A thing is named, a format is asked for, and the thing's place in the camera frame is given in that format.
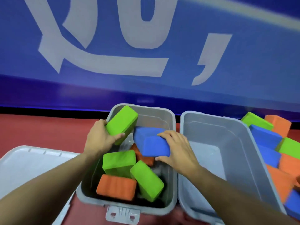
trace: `foam block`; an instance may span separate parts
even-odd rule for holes
[[[130,150],[133,150],[135,152],[135,155],[137,157],[137,161],[143,161],[144,163],[146,163],[148,166],[153,166],[154,163],[154,157],[146,157],[143,156],[141,154],[141,152],[139,151],[137,145],[135,143],[133,143],[133,145],[131,146]]]
[[[272,130],[273,128],[273,124],[251,112],[246,113],[246,115],[242,117],[241,121],[245,123],[248,127],[250,125],[257,125],[267,130]]]
[[[106,197],[132,201],[136,186],[137,181],[134,179],[103,174],[96,193]]]
[[[162,128],[136,126],[133,140],[141,154],[146,157],[170,156],[170,147],[165,139],[157,134],[164,132]]]
[[[124,106],[105,126],[107,132],[114,136],[119,133],[125,133],[125,136],[115,142],[115,145],[120,145],[126,137],[131,133],[134,126],[137,124],[138,118],[135,112],[129,106]]]
[[[297,180],[294,188],[300,190],[300,184],[298,182],[300,180],[300,160],[282,153],[279,162],[279,169],[293,176]]]
[[[282,136],[271,130],[256,125],[250,125],[249,128],[257,145],[275,150],[282,140]]]
[[[163,190],[163,181],[141,160],[131,168],[130,173],[139,184],[142,196],[154,202]]]
[[[287,197],[291,193],[296,180],[293,176],[272,166],[267,165],[267,169],[274,182],[280,200],[284,204],[287,200]]]
[[[300,143],[288,137],[283,138],[276,147],[276,151],[300,159]]]
[[[292,190],[284,204],[284,207],[289,216],[300,220],[300,193],[296,190]]]
[[[278,133],[282,137],[287,137],[292,124],[289,120],[277,115],[266,115],[265,120],[273,124],[273,132]]]
[[[278,151],[271,150],[267,147],[258,145],[258,148],[264,162],[272,167],[278,168],[281,154]]]
[[[130,178],[130,169],[136,162],[133,150],[117,151],[103,155],[102,168],[109,175]]]

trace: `person's left arm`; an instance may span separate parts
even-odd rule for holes
[[[0,200],[0,225],[52,224],[88,168],[124,133],[111,136],[104,120],[91,128],[84,152],[41,174]]]

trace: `gray plastic container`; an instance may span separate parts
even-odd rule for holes
[[[286,213],[249,128],[238,119],[186,111],[180,132],[185,135],[200,163],[236,188]],[[216,224],[216,215],[202,194],[178,175],[178,198],[194,219]]]
[[[166,130],[176,130],[175,115],[172,111],[159,107],[136,106],[133,104],[117,104],[114,106],[107,121],[111,120],[124,106],[130,106],[138,114],[137,126],[158,127]],[[120,146],[113,146],[109,152],[129,150],[133,144],[133,133],[123,141]],[[109,205],[106,219],[126,224],[137,224],[139,214],[165,215],[174,209],[178,196],[178,175],[169,165],[156,161],[151,167],[158,175],[165,187],[159,198],[153,203],[137,195],[132,202],[104,197],[96,194],[99,180],[105,172],[102,169],[103,157],[87,172],[84,179],[76,189],[77,197],[84,203],[95,205]]]

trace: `person's left hand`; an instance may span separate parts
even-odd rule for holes
[[[106,124],[107,121],[103,119],[95,122],[88,133],[84,147],[84,153],[93,156],[101,156],[107,153],[112,145],[125,135],[125,133],[120,133],[115,136],[109,135],[104,127]]]

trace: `blue wall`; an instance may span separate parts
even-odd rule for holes
[[[300,119],[298,0],[237,0],[285,14],[286,25],[258,19],[256,13],[178,0],[167,38],[153,49],[135,48],[124,39],[117,0],[97,0],[97,27],[86,48],[63,26],[71,0],[47,0],[62,37],[75,48],[94,55],[168,58],[160,77],[98,73],[65,56],[55,69],[51,58],[39,52],[46,34],[28,8],[30,1],[0,0],[0,106],[110,110],[124,102],[166,107],[176,114],[194,110],[239,118],[254,110]],[[154,3],[141,0],[144,21],[152,19]],[[198,62],[209,34],[231,37],[212,75],[192,85],[204,70]]]

